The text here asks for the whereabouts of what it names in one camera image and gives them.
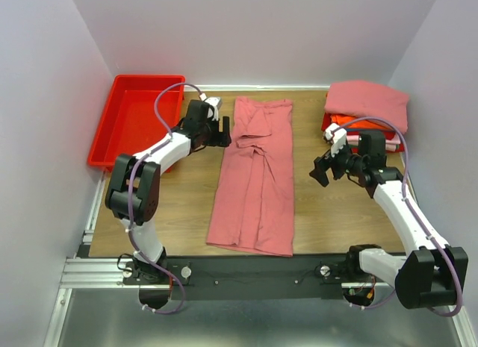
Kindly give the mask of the pink t-shirt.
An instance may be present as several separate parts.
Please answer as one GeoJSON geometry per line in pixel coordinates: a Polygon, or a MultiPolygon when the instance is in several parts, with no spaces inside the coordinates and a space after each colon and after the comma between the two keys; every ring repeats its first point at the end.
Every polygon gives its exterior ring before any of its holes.
{"type": "Polygon", "coordinates": [[[293,103],[235,101],[206,243],[290,257],[294,240],[293,103]]]}

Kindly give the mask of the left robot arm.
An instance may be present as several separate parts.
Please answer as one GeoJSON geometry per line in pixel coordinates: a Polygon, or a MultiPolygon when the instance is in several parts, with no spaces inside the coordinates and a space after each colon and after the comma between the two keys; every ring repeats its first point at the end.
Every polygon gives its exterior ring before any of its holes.
{"type": "Polygon", "coordinates": [[[159,240],[154,216],[159,205],[161,176],[175,163],[205,147],[231,144],[229,117],[220,117],[222,99],[202,94],[191,100],[185,117],[159,142],[136,154],[116,158],[105,196],[105,206],[125,226],[134,249],[124,278],[148,284],[167,279],[167,253],[159,240]]]}

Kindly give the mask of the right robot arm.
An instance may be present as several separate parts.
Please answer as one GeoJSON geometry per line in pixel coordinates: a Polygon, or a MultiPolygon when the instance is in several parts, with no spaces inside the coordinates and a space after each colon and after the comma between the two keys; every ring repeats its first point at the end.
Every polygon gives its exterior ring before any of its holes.
{"type": "Polygon", "coordinates": [[[314,160],[309,175],[321,186],[346,176],[358,184],[382,208],[397,232],[405,256],[393,256],[374,244],[351,246],[341,266],[341,274],[352,281],[372,275],[387,283],[407,309],[454,306],[450,315],[462,308],[468,255],[452,247],[431,225],[417,203],[409,198],[406,176],[388,166],[385,136],[381,131],[362,131],[358,149],[353,151],[347,132],[336,124],[324,132],[330,149],[314,160]]]}

